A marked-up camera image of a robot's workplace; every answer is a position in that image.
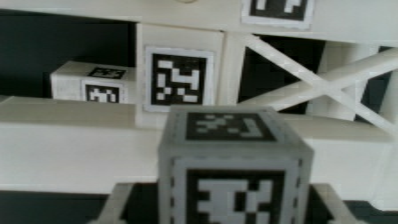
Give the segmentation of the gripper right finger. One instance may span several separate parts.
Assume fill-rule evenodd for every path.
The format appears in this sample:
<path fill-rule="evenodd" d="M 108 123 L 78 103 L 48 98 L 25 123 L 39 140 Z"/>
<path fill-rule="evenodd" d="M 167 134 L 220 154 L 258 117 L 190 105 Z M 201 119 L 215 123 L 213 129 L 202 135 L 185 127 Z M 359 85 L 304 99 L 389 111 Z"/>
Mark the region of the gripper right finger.
<path fill-rule="evenodd" d="M 311 185 L 307 224 L 368 224 L 355 218 L 336 190 L 325 183 Z"/>

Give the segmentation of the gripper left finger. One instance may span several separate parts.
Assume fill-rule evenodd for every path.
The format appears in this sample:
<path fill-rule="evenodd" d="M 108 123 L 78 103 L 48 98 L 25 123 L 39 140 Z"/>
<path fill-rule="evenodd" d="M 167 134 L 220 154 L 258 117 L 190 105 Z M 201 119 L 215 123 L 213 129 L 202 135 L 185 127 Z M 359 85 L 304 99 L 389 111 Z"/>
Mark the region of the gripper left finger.
<path fill-rule="evenodd" d="M 117 183 L 87 224 L 158 224 L 156 187 L 156 183 Z"/>

